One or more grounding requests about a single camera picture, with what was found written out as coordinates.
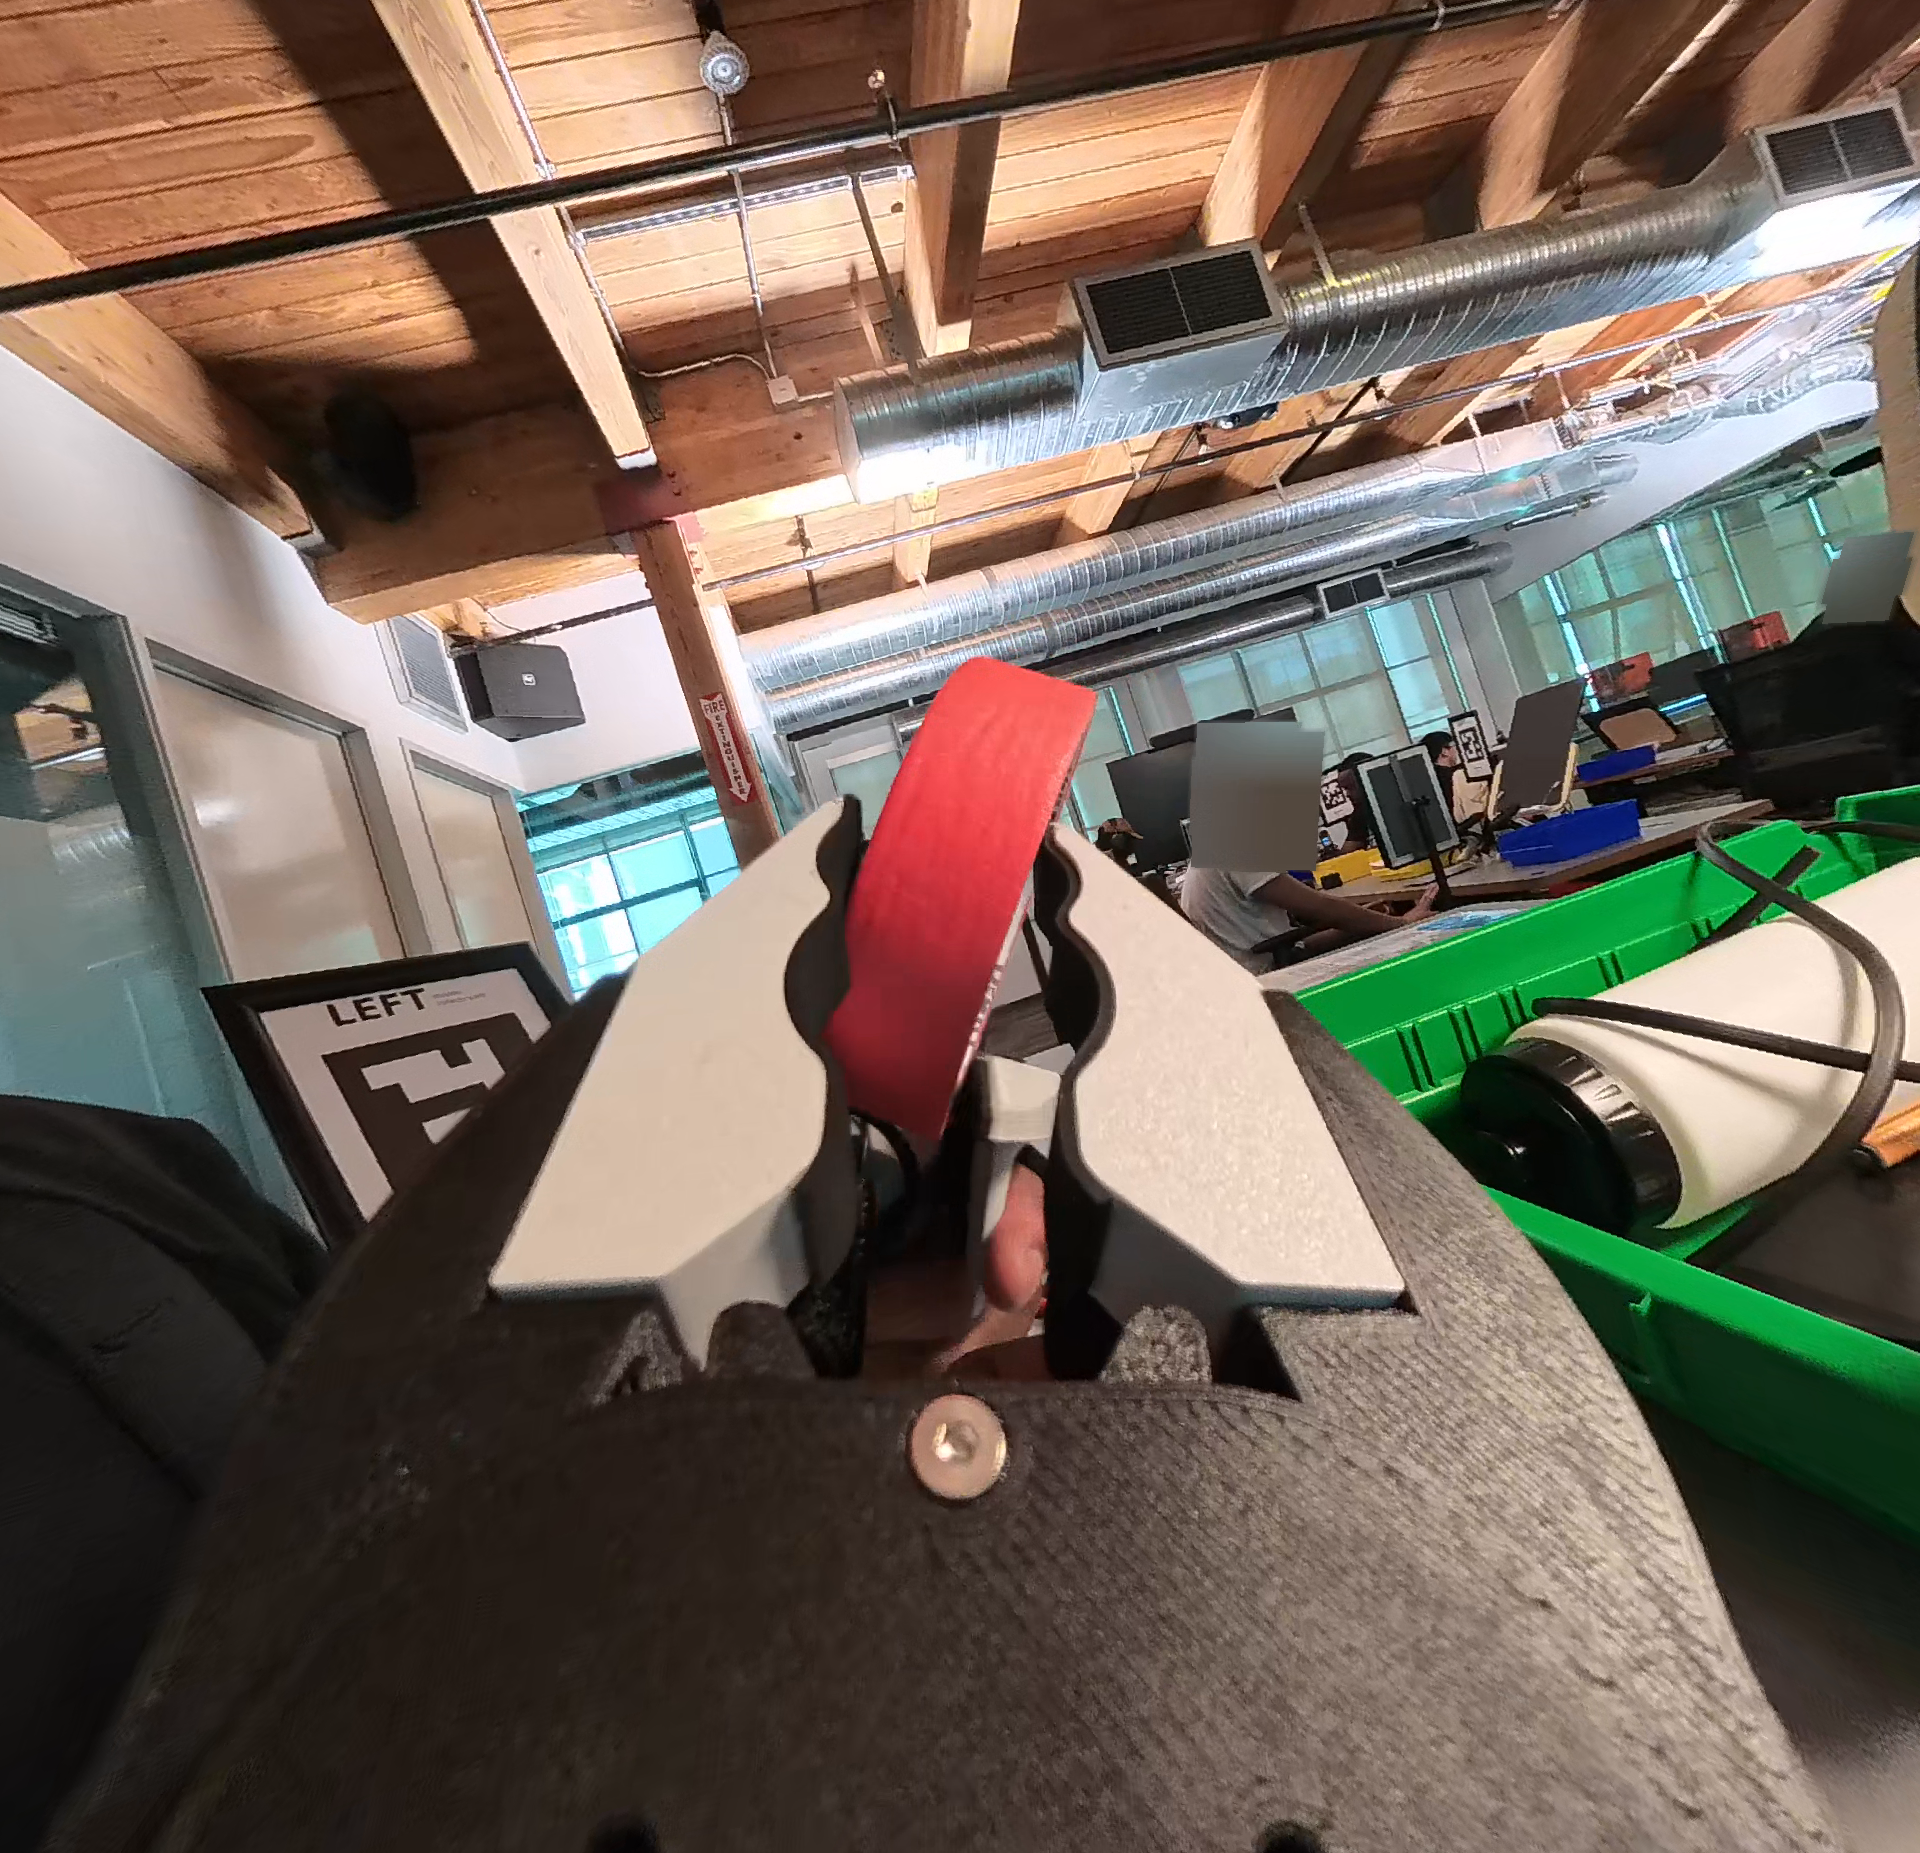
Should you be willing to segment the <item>plywood-edged black panel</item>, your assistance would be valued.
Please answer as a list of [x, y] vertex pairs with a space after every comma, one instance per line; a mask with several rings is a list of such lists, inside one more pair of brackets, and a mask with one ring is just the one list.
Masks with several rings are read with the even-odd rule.
[[1892, 285], [1869, 341], [1879, 392], [1886, 531], [1907, 538], [1893, 618], [1917, 634], [1917, 255]]

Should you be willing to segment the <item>green plastic bin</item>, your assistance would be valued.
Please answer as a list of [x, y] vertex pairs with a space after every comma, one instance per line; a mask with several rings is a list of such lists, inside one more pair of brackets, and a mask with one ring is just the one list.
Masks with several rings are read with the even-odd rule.
[[1462, 1147], [1462, 1075], [1531, 1017], [1534, 1000], [1606, 997], [1781, 911], [1821, 923], [1813, 899], [1915, 858], [1915, 789], [1843, 797], [1836, 825], [1774, 821], [1721, 836], [1712, 850], [1370, 966], [1330, 954], [1281, 986], [1491, 1193], [1638, 1396], [1913, 1541], [1915, 1350], [1717, 1271], [1797, 1195], [1857, 1160], [1889, 1086], [1892, 1024], [1852, 1109], [1803, 1169], [1677, 1230], [1621, 1235], [1542, 1208], [1490, 1185]]

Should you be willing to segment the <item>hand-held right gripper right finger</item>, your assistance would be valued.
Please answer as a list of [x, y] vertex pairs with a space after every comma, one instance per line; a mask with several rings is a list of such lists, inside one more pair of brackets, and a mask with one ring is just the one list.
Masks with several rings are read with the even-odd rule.
[[1260, 987], [1085, 838], [1036, 863], [1059, 1081], [1043, 1347], [1092, 1378], [1126, 1325], [1185, 1311], [1229, 1369], [1263, 1311], [1392, 1311], [1405, 1275]]

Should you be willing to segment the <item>black wall speaker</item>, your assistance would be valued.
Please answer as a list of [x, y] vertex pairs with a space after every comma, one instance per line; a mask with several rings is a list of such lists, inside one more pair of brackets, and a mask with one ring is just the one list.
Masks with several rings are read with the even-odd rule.
[[499, 739], [526, 741], [588, 724], [562, 646], [476, 642], [450, 654], [469, 720]]

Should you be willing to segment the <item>white bottle black base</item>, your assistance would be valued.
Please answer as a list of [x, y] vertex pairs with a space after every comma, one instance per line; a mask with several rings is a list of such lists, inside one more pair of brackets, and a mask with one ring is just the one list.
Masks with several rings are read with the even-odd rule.
[[1594, 999], [1549, 995], [1462, 1075], [1462, 1147], [1502, 1193], [1611, 1232], [1677, 1230], [1803, 1169], [1893, 1025], [1915, 1101], [1917, 865], [1880, 867]]

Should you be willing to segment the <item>red tape roll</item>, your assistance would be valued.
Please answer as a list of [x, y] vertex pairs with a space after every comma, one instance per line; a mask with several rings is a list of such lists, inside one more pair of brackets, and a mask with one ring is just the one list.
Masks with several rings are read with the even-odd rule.
[[827, 1040], [856, 1112], [935, 1144], [990, 1011], [1094, 692], [972, 660], [907, 743], [847, 903]]

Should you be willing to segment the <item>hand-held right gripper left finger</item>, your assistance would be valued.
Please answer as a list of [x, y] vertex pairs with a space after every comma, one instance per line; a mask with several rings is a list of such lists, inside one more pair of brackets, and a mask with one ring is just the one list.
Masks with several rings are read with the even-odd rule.
[[707, 1360], [721, 1311], [843, 1275], [859, 1167], [827, 1024], [861, 850], [859, 800], [824, 805], [634, 963], [493, 1294], [652, 1297]]

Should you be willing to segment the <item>wooden post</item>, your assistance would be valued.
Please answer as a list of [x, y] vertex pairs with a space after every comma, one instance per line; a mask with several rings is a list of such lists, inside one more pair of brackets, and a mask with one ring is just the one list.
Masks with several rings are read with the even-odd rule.
[[[739, 661], [731, 608], [725, 598], [707, 591], [700, 529], [688, 515], [646, 524], [638, 535], [638, 557], [684, 692], [686, 711], [700, 741], [708, 782], [715, 786], [698, 711], [700, 692], [721, 687], [729, 692], [734, 724], [741, 736], [750, 739], [755, 752], [747, 670]], [[759, 808], [750, 808], [747, 815], [733, 808], [733, 818], [727, 818], [729, 805], [715, 794], [739, 867], [750, 867], [755, 858], [763, 855], [781, 838], [779, 812], [759, 760], [757, 772], [763, 789]]]

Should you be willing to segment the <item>small blue parts tray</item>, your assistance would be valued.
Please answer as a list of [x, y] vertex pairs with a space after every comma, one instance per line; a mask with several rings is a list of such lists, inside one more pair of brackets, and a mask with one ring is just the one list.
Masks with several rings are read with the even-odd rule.
[[1633, 800], [1566, 808], [1531, 825], [1498, 834], [1498, 855], [1515, 869], [1563, 867], [1630, 844], [1641, 836], [1641, 814]]

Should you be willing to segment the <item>black framed marker sign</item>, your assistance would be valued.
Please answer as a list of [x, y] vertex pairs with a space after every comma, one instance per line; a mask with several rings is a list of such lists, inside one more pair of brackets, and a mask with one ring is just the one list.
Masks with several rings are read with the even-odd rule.
[[526, 941], [205, 986], [204, 999], [334, 1250], [571, 1004]]

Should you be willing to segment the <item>large duct with vent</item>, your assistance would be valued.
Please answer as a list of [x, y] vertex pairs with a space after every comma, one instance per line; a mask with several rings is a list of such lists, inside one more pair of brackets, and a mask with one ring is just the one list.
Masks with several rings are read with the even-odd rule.
[[1065, 285], [1058, 325], [832, 388], [864, 503], [1915, 243], [1893, 97], [1757, 127], [1688, 185], [1281, 280], [1252, 239]]

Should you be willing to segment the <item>grey tilted panel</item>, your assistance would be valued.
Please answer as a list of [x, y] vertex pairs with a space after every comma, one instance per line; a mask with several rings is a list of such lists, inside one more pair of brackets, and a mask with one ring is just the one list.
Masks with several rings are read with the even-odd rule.
[[1519, 696], [1490, 797], [1495, 825], [1552, 815], [1572, 794], [1587, 682], [1575, 675]]

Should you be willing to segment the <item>black computer monitor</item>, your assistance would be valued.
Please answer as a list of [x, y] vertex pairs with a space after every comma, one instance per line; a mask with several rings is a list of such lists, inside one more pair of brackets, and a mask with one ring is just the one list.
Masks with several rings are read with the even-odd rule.
[[1799, 814], [1917, 782], [1917, 631], [1821, 623], [1703, 676], [1745, 797]]

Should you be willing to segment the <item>black mat sheet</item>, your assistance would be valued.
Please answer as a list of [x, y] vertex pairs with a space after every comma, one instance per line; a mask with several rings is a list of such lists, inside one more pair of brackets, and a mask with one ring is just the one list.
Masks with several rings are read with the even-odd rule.
[[1917, 1158], [1854, 1160], [1733, 1249], [1723, 1277], [1917, 1347]]

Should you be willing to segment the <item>large black display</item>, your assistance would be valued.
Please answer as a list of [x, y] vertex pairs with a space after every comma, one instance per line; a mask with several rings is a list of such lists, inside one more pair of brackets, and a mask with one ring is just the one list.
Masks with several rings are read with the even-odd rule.
[[1315, 855], [1321, 730], [1296, 717], [1216, 717], [1111, 760], [1149, 867], [1296, 869]]

